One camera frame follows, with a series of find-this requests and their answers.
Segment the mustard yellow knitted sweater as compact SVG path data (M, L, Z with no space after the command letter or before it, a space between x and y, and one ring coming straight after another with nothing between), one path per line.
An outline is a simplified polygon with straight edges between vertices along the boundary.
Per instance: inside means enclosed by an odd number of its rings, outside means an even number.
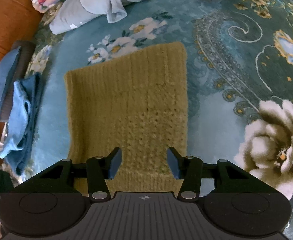
M187 151L186 62L184 45L172 42L68 71L68 157L79 164L119 147L111 192L178 193L166 151Z

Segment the green floral bed sheet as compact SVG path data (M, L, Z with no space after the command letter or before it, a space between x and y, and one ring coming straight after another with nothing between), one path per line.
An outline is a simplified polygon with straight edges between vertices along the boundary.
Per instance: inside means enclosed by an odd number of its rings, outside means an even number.
M64 34L48 11L25 77L43 91L22 173L0 170L0 239L293 239L293 1L150 0ZM65 74L137 50L187 51L187 151L203 161L200 196L88 194L69 157Z

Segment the blue and brown folded clothes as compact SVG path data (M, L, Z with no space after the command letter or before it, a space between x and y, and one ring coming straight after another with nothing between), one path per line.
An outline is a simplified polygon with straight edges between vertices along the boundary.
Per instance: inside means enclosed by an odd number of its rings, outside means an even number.
M0 61L0 123L9 119L14 82L24 77L35 47L30 41L16 41Z

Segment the blue folded garment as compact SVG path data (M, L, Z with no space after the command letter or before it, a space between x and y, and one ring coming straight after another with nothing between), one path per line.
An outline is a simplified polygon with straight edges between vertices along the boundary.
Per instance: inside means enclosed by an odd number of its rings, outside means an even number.
M13 106L0 157L14 174L22 175L30 158L35 122L43 91L42 75L35 72L14 82Z

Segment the light blue crumpled shirt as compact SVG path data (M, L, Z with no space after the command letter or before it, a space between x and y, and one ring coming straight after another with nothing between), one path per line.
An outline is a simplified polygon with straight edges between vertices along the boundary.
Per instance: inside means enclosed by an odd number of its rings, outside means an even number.
M76 29L105 15L108 23L127 16L121 0L65 0L49 27L55 35Z

